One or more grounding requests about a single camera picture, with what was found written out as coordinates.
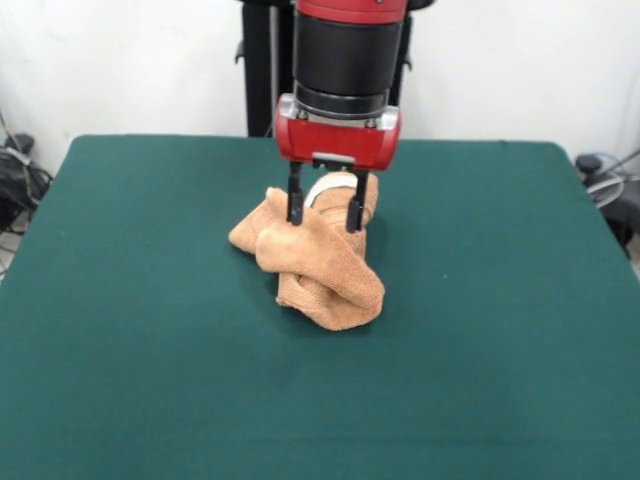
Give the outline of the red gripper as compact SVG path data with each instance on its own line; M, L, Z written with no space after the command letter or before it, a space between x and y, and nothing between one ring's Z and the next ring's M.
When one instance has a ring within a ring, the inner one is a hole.
M298 108L280 107L275 119L276 142L282 157L295 161L289 163L286 220L294 226L303 222L301 163L336 163L356 170L356 187L348 204L346 231L360 231L368 171L384 171L390 166L400 129L401 115L396 107L387 107L379 117L367 121L338 121L313 115L302 118Z

